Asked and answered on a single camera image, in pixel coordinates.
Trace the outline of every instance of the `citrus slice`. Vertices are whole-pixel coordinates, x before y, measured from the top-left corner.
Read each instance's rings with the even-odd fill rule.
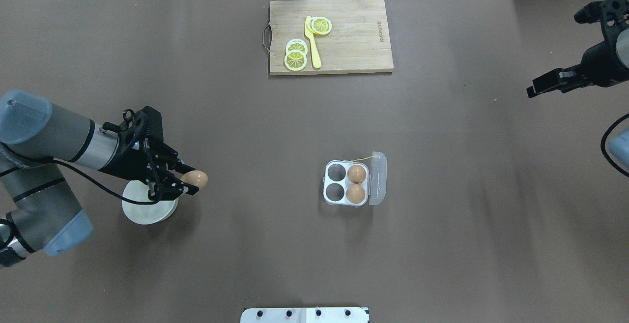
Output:
[[[314,34],[326,35],[332,31],[332,22],[325,17],[312,17],[308,25]]]
[[[301,50],[304,54],[308,54],[308,45],[301,39],[293,39],[286,44],[286,54],[291,50]]]
[[[303,70],[307,62],[306,54],[301,50],[291,50],[284,56],[284,64],[290,71]]]

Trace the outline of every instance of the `egg carton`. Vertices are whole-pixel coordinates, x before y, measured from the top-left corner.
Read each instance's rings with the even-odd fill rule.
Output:
[[[246,309],[240,323],[369,323],[367,307]]]
[[[382,152],[374,151],[371,158],[371,167],[366,164],[351,160],[331,160],[325,166],[323,176],[323,199],[329,205],[362,206],[369,201],[370,205],[378,205],[384,200],[387,193],[387,157]],[[362,182],[352,182],[348,173],[350,168],[357,166],[364,169],[366,177]],[[351,202],[348,199],[360,195],[357,186],[362,188],[364,196]]]

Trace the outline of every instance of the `wooden cutting board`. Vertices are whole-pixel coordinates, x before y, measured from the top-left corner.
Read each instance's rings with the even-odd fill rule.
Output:
[[[306,16],[332,21],[326,36],[315,35],[321,68],[313,68],[310,41],[304,35]],[[384,0],[271,1],[271,75],[366,74],[393,72],[389,24]],[[301,71],[284,65],[286,43],[300,38],[308,43],[308,64]]]

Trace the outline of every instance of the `brown egg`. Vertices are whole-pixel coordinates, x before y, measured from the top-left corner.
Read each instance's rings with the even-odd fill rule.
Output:
[[[181,177],[182,182],[194,185],[199,189],[207,185],[207,175],[201,171],[190,171]]]
[[[353,204],[360,204],[365,199],[365,190],[359,184],[352,184],[345,195]]]
[[[367,172],[365,172],[365,169],[362,168],[362,166],[355,164],[347,170],[347,177],[352,182],[358,184],[365,181],[365,178],[367,177]]]

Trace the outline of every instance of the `tabletop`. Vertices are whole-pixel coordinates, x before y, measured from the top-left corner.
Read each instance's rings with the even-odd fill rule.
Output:
[[[143,226],[63,170],[95,232],[1,270],[0,320],[627,321],[629,183],[599,143],[629,88],[525,91],[602,41],[572,18],[593,0],[385,0],[393,73],[301,77],[269,76],[271,0],[1,1],[2,92],[99,123],[153,106],[210,182]],[[326,163],[372,151],[384,202],[326,204]]]

